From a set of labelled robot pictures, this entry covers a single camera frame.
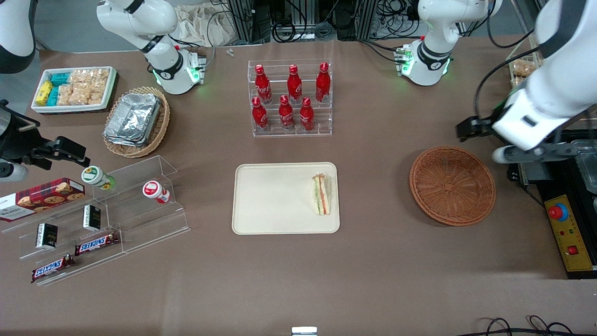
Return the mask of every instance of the teal package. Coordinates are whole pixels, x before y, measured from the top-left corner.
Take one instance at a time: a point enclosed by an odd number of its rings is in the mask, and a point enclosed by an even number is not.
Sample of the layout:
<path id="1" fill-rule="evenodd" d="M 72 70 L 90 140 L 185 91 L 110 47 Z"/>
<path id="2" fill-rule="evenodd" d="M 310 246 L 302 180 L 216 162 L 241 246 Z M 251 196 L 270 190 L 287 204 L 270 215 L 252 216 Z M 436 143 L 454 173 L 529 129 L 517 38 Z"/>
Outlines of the teal package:
<path id="1" fill-rule="evenodd" d="M 53 86 L 59 86 L 62 84 L 66 84 L 69 80 L 70 72 L 62 72 L 60 74 L 52 75 L 50 82 Z"/>
<path id="2" fill-rule="evenodd" d="M 48 96 L 48 102 L 45 106 L 56 106 L 56 102 L 58 102 L 58 87 L 55 86 L 52 91 L 50 91 L 50 95 Z"/>

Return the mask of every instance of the red plaid cookie box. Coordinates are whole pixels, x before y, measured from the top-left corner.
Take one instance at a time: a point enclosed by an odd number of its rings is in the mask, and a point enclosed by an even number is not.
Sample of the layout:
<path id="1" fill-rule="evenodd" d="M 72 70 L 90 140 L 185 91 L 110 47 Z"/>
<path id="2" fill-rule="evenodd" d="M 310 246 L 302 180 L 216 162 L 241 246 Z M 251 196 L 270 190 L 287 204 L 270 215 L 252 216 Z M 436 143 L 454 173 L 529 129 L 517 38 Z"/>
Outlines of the red plaid cookie box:
<path id="1" fill-rule="evenodd" d="M 69 178 L 56 179 L 0 198 L 0 220 L 12 222 L 83 197 L 83 185 Z"/>

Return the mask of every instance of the brown woven basket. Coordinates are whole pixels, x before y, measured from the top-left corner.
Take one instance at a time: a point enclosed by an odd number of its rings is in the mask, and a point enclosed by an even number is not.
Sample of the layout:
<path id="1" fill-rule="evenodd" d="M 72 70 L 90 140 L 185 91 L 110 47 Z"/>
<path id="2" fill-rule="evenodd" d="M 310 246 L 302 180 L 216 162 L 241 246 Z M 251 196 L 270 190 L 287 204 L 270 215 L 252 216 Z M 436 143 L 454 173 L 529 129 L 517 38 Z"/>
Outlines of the brown woven basket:
<path id="1" fill-rule="evenodd" d="M 489 169 L 471 153 L 453 146 L 421 153 L 410 171 L 410 187 L 423 211 L 453 226 L 481 222 L 496 202 Z"/>
<path id="2" fill-rule="evenodd" d="M 148 155 L 149 153 L 153 152 L 160 142 L 164 139 L 164 135 L 166 135 L 166 129 L 168 128 L 168 122 L 170 121 L 170 106 L 168 106 L 168 101 L 166 101 L 166 97 L 163 93 L 161 93 L 158 89 L 153 87 L 138 87 L 130 90 L 127 93 L 140 93 L 140 94 L 154 94 L 155 96 L 159 97 L 161 104 L 159 106 L 159 115 L 155 120 L 155 124 L 153 125 L 153 130 L 151 135 L 149 136 L 149 143 L 144 147 L 132 147 L 132 146 L 123 146 L 117 145 L 115 143 L 111 143 L 104 138 L 104 143 L 110 150 L 110 152 L 118 155 L 122 155 L 128 158 L 137 158 L 143 157 Z M 106 120 L 106 125 L 114 115 L 114 111 L 116 110 L 116 106 L 120 102 L 120 100 L 124 97 L 124 94 L 118 98 L 118 101 L 112 105 L 112 109 L 110 110 L 110 114 Z"/>

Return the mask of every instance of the white cloth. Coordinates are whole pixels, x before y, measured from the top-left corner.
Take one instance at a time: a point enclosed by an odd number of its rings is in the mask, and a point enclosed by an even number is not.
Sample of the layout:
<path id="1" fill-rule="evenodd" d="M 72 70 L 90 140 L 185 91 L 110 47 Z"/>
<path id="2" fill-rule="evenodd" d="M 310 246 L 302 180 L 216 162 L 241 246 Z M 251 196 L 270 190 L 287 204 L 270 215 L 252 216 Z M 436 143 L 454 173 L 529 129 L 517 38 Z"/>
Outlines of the white cloth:
<path id="1" fill-rule="evenodd" d="M 179 18 L 179 27 L 173 33 L 175 39 L 184 42 L 194 42 L 206 47 L 226 45 L 236 40 L 236 32 L 232 26 L 232 15 L 225 11 L 227 6 L 213 5 L 210 1 L 199 5 L 178 5 L 176 15 Z"/>

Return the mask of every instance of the red emergency stop button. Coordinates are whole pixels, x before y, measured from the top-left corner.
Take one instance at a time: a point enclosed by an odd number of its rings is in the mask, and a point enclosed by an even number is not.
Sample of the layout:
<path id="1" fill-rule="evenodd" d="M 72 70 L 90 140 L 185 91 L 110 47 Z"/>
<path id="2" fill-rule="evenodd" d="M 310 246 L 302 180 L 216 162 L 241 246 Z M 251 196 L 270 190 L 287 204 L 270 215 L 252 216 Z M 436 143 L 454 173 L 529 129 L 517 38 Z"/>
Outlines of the red emergency stop button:
<path id="1" fill-rule="evenodd" d="M 549 218 L 553 218 L 560 222 L 568 219 L 568 209 L 562 203 L 556 203 L 554 206 L 551 206 L 547 210 L 547 213 L 549 214 Z"/>
<path id="2" fill-rule="evenodd" d="M 569 246 L 568 247 L 568 254 L 572 255 L 572 254 L 578 254 L 578 249 L 576 248 L 576 246 Z"/>

